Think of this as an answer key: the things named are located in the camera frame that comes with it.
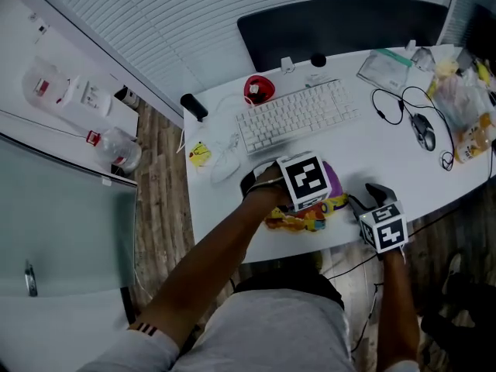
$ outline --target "sleeve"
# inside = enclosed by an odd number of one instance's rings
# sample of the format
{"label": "sleeve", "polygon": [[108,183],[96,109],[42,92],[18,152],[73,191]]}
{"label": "sleeve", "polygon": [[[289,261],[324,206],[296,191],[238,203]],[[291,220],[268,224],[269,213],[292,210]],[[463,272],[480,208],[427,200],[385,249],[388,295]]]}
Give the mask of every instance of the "sleeve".
{"label": "sleeve", "polygon": [[384,372],[419,372],[419,366],[415,361],[405,360],[391,365]]}
{"label": "sleeve", "polygon": [[155,329],[150,336],[129,329],[113,347],[78,372],[164,372],[172,368],[178,355],[177,344],[161,331]]}

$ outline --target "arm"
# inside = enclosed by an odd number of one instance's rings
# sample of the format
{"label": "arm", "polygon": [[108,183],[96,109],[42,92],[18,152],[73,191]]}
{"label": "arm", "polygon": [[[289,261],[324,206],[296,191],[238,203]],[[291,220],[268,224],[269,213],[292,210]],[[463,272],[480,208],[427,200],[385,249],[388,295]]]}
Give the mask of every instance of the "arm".
{"label": "arm", "polygon": [[384,293],[379,318],[377,370],[383,371],[403,360],[417,360],[419,324],[403,256],[384,254]]}
{"label": "arm", "polygon": [[[261,181],[281,176],[272,167]],[[277,205],[288,202],[281,188],[260,188],[198,243],[170,273],[137,321],[151,324],[181,348],[210,303],[241,264],[253,234]]]}

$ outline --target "person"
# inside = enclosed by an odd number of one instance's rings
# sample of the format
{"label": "person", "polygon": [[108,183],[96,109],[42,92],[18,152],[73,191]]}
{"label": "person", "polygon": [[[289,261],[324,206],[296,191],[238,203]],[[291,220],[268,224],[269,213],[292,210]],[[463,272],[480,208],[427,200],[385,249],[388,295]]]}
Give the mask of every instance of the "person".
{"label": "person", "polygon": [[[280,176],[272,166],[258,181]],[[80,371],[354,370],[341,296],[317,272],[302,277],[276,270],[241,283],[193,348],[179,356],[197,321],[243,261],[264,217],[289,201],[279,184],[251,191],[180,261],[122,338]],[[401,253],[383,255],[377,370],[417,371],[419,324],[408,272]]]}
{"label": "person", "polygon": [[421,328],[448,353],[453,370],[487,370],[494,362],[492,350],[496,346],[496,288],[470,282],[461,272],[462,259],[461,253],[451,259],[442,293],[448,305],[469,312],[475,327],[455,326],[433,310],[426,312]]}

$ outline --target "white keyboard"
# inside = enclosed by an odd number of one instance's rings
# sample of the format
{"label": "white keyboard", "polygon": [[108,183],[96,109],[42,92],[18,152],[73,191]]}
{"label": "white keyboard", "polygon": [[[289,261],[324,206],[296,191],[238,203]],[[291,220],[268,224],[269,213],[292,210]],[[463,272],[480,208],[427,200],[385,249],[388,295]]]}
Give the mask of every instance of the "white keyboard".
{"label": "white keyboard", "polygon": [[249,108],[236,117],[248,154],[360,117],[343,80]]}

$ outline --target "door handle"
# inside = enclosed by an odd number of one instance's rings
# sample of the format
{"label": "door handle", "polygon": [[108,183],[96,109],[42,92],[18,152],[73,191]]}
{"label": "door handle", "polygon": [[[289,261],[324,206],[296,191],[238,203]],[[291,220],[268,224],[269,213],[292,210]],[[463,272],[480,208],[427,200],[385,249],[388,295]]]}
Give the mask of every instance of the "door handle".
{"label": "door handle", "polygon": [[24,276],[26,277],[26,286],[28,294],[31,297],[38,296],[38,289],[36,288],[36,278],[34,277],[33,265],[26,259],[26,267],[24,268]]}

